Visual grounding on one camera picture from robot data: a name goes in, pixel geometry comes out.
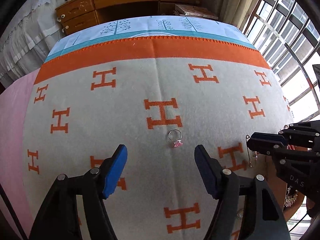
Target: orange border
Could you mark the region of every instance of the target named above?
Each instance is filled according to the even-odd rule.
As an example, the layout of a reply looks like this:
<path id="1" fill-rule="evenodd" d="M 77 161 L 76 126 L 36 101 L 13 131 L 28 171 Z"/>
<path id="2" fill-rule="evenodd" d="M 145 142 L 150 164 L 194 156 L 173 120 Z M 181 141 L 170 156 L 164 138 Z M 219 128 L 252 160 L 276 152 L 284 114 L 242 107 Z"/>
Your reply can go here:
<path id="1" fill-rule="evenodd" d="M 129 38 L 88 46 L 42 65 L 35 84 L 79 68 L 139 58 L 205 58 L 270 69 L 259 51 L 225 41 L 181 36 Z"/>

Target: pink sheet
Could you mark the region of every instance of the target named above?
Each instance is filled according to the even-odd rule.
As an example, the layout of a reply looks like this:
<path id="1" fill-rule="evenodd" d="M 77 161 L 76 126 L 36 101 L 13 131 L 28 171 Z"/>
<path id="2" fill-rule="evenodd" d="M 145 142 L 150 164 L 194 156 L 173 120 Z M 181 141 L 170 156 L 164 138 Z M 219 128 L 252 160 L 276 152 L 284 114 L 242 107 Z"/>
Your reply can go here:
<path id="1" fill-rule="evenodd" d="M 0 95 L 0 183 L 28 236 L 33 224 L 22 182 L 22 133 L 31 90 L 39 70 L 18 79 Z M 17 232 L 13 219 L 0 201 L 0 209 Z"/>

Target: metal screw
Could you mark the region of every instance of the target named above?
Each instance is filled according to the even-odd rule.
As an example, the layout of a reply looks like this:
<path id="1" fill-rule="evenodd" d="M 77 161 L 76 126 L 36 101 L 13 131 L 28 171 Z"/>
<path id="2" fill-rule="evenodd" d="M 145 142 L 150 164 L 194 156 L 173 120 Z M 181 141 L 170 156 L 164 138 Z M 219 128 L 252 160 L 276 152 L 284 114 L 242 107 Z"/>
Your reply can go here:
<path id="1" fill-rule="evenodd" d="M 226 174 L 226 175 L 231 174 L 231 170 L 229 170 L 229 169 L 223 169 L 222 172 L 223 172 L 223 174 Z"/>
<path id="2" fill-rule="evenodd" d="M 99 168 L 92 168 L 92 169 L 90 170 L 90 173 L 91 173 L 91 174 L 98 174 L 99 171 L 100 171 Z"/>
<path id="3" fill-rule="evenodd" d="M 256 176 L 257 180 L 260 180 L 260 181 L 263 181 L 264 180 L 264 177 L 261 175 L 261 174 L 258 174 Z"/>
<path id="4" fill-rule="evenodd" d="M 64 174 L 60 174 L 57 177 L 58 180 L 64 180 L 65 178 L 66 178 L 66 176 Z"/>

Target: orange h logo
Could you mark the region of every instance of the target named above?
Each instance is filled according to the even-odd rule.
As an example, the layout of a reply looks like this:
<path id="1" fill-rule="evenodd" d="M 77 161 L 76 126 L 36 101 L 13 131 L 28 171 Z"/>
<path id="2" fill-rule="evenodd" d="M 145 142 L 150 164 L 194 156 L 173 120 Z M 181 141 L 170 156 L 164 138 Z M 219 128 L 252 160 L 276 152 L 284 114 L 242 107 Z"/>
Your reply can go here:
<path id="1" fill-rule="evenodd" d="M 283 99 L 284 99 L 284 101 L 286 101 L 286 103 L 288 103 L 287 98 L 285 98 L 285 97 L 283 96 Z"/>
<path id="2" fill-rule="evenodd" d="M 90 165 L 91 168 L 94 168 L 96 165 L 101 165 L 103 160 L 95 159 L 94 156 L 90 156 Z M 118 183 L 118 187 L 121 187 L 122 190 L 127 190 L 127 184 L 125 183 L 125 178 L 120 178 Z"/>
<path id="3" fill-rule="evenodd" d="M 245 102 L 246 105 L 249 104 L 249 102 L 253 104 L 253 108 L 254 108 L 255 111 L 254 112 L 251 112 L 250 110 L 248 111 L 249 114 L 250 114 L 251 119 L 253 119 L 257 115 L 263 115 L 263 117 L 265 117 L 263 109 L 258 111 L 257 107 L 255 105 L 255 102 L 258 102 L 258 104 L 260 103 L 260 100 L 259 100 L 258 96 L 256 96 L 256 98 L 243 97 L 243 99 L 244 99 L 244 102 Z"/>
<path id="4" fill-rule="evenodd" d="M 61 116 L 62 115 L 66 115 L 69 116 L 70 113 L 70 107 L 67 108 L 67 110 L 64 111 L 57 111 L 54 109 L 52 112 L 52 118 L 54 118 L 56 115 L 58 115 L 58 125 L 57 126 L 53 126 L 53 124 L 51 125 L 51 131 L 50 133 L 53 133 L 53 131 L 64 131 L 65 133 L 68 133 L 68 124 L 66 123 L 64 126 L 61 126 Z"/>
<path id="5" fill-rule="evenodd" d="M 32 166 L 30 165 L 30 163 L 28 163 L 28 169 L 29 169 L 29 171 L 30 170 L 36 171 L 39 174 L 39 166 L 35 166 L 35 163 L 34 163 L 34 160 L 33 160 L 34 157 L 36 157 L 36 159 L 38 159 L 38 151 L 33 153 L 33 152 L 30 152 L 28 150 L 28 158 L 30 156 L 31 156 L 31 159 L 32 159 Z"/>
<path id="6" fill-rule="evenodd" d="M 203 77 L 198 77 L 198 76 L 193 76 L 193 78 L 195 79 L 196 83 L 199 83 L 199 81 L 214 81 L 216 83 L 219 83 L 218 78 L 216 76 L 213 76 L 212 78 L 208 78 L 207 74 L 205 73 L 205 69 L 208 69 L 210 71 L 213 71 L 211 65 L 207 65 L 207 66 L 194 66 L 192 64 L 188 64 L 190 70 L 195 70 L 195 68 L 200 69 L 202 72 Z"/>
<path id="7" fill-rule="evenodd" d="M 147 117 L 148 129 L 153 129 L 155 125 L 169 125 L 176 124 L 178 127 L 182 127 L 181 117 L 177 115 L 175 119 L 167 119 L 164 112 L 165 106 L 172 106 L 173 108 L 178 108 L 177 100 L 171 98 L 171 101 L 155 101 L 150 102 L 148 99 L 144 100 L 144 107 L 146 110 L 150 109 L 150 106 L 159 106 L 160 110 L 160 120 L 152 120 L 151 117 Z"/>
<path id="8" fill-rule="evenodd" d="M 229 170 L 231 170 L 231 171 L 237 171 L 239 169 L 246 170 L 247 164 L 246 164 L 245 160 L 243 160 L 241 164 L 237 165 L 236 158 L 235 158 L 235 152 L 243 153 L 241 143 L 239 143 L 238 146 L 227 148 L 227 149 L 222 149 L 221 147 L 218 147 L 218 153 L 219 153 L 220 159 L 222 159 L 225 154 L 230 154 L 230 156 L 231 156 L 232 167 L 228 168 Z"/>
<path id="9" fill-rule="evenodd" d="M 164 215 L 166 218 L 171 218 L 171 215 L 180 215 L 181 225 L 173 227 L 172 225 L 167 225 L 168 234 L 172 234 L 173 231 L 187 229 L 187 228 L 200 228 L 200 219 L 196 220 L 195 223 L 187 224 L 186 214 L 189 212 L 194 212 L 196 214 L 200 213 L 199 204 L 194 203 L 193 207 L 190 208 L 180 208 L 175 210 L 169 210 L 169 208 L 164 208 Z"/>
<path id="10" fill-rule="evenodd" d="M 255 74 L 256 74 L 257 76 L 260 75 L 260 76 L 262 77 L 263 81 L 260 80 L 260 83 L 261 83 L 262 86 L 264 86 L 264 85 L 269 85 L 269 86 L 271 86 L 270 81 L 266 81 L 266 80 L 264 79 L 264 77 L 267 77 L 264 72 L 257 72 L 257 71 L 254 71 L 254 72 L 255 72 Z"/>
<path id="11" fill-rule="evenodd" d="M 47 84 L 47 85 L 46 85 L 45 87 L 43 87 L 43 88 L 38 88 L 38 89 L 37 89 L 37 93 L 40 91 L 40 94 L 39 94 L 39 97 L 38 97 L 38 98 L 35 98 L 34 104 L 36 103 L 36 101 L 40 101 L 40 100 L 44 101 L 45 94 L 44 94 L 43 96 L 41 96 L 41 94 L 42 94 L 42 90 L 47 90 L 48 85 L 49 85 L 49 84 Z"/>
<path id="12" fill-rule="evenodd" d="M 116 80 L 113 79 L 111 82 L 105 82 L 106 81 L 106 74 L 111 73 L 112 75 L 116 74 L 116 67 L 114 67 L 111 70 L 107 70 L 107 71 L 101 71 L 101 72 L 97 72 L 94 71 L 93 72 L 93 78 L 95 78 L 98 75 L 101 75 L 101 83 L 96 84 L 96 83 L 91 83 L 91 90 L 94 90 L 95 88 L 99 88 L 99 87 L 106 87 L 106 86 L 111 86 L 113 88 L 116 87 Z"/>

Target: wooden desk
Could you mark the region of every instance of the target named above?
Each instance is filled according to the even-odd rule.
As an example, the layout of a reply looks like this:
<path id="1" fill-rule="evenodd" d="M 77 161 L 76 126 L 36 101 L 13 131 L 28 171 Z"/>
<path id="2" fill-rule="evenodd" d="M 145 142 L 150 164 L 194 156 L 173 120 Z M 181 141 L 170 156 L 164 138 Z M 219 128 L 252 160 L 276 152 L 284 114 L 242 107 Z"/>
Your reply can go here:
<path id="1" fill-rule="evenodd" d="M 70 0 L 56 8 L 67 35 L 105 22 L 131 17 L 172 15 L 175 4 L 202 0 Z"/>

